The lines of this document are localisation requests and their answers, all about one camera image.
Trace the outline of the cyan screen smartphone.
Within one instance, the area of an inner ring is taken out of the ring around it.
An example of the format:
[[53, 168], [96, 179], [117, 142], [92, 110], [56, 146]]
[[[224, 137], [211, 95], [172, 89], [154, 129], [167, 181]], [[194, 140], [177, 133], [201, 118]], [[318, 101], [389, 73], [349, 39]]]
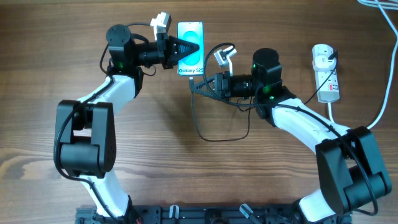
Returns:
[[202, 21], [187, 21], [177, 24], [177, 37], [184, 40], [178, 47], [183, 58], [178, 61], [180, 76], [203, 75], [204, 66], [204, 30]]

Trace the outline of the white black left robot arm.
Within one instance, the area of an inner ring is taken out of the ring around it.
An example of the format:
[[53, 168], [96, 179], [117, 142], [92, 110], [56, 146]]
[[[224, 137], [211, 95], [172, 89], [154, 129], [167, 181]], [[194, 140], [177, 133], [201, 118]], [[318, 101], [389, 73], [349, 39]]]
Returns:
[[95, 207], [78, 210], [77, 223], [142, 223], [143, 217], [122, 189], [116, 160], [114, 116], [142, 88], [144, 68], [177, 67], [179, 75], [203, 72], [204, 31], [201, 22], [179, 22], [177, 35], [168, 25], [152, 21], [154, 41], [116, 24], [106, 33], [110, 54], [105, 81], [78, 100], [57, 106], [53, 161], [61, 176], [82, 183]]

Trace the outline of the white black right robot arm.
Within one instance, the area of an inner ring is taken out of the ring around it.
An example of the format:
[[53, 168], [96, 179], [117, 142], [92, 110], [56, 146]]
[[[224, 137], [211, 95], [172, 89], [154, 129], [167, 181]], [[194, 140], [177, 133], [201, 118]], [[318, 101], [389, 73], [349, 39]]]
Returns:
[[392, 182], [371, 130], [351, 129], [312, 111], [283, 85], [281, 73], [278, 53], [262, 48], [253, 55], [249, 75], [216, 73], [191, 82], [190, 90], [227, 104], [250, 98], [248, 109], [314, 152], [320, 187], [288, 207], [288, 222], [341, 223], [364, 205], [377, 205]]

